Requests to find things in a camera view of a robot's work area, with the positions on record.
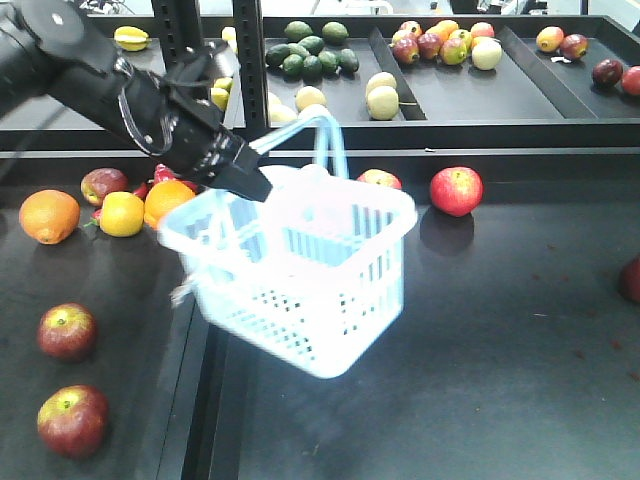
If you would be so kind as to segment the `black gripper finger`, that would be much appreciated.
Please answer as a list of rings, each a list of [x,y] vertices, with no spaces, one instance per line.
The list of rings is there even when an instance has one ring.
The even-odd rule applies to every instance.
[[[252,173],[258,167],[259,161],[260,154],[248,144],[243,144],[235,154],[232,165],[236,170],[243,173]]]
[[[231,164],[223,165],[213,173],[210,187],[257,202],[265,202],[272,191],[272,184],[259,169],[246,172]]]

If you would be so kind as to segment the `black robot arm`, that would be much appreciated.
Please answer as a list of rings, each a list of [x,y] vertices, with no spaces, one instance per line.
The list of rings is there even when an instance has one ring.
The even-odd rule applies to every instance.
[[[137,68],[68,1],[1,6],[1,113],[49,95],[179,178],[265,201],[260,155],[227,129],[205,94],[238,62],[226,45],[187,51],[165,74]]]

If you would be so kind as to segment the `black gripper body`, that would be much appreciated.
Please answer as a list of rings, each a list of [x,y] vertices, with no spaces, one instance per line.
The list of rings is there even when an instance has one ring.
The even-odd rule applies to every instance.
[[[221,123],[217,107],[169,94],[170,145],[161,155],[180,178],[212,188],[240,188],[249,178],[246,142]]]

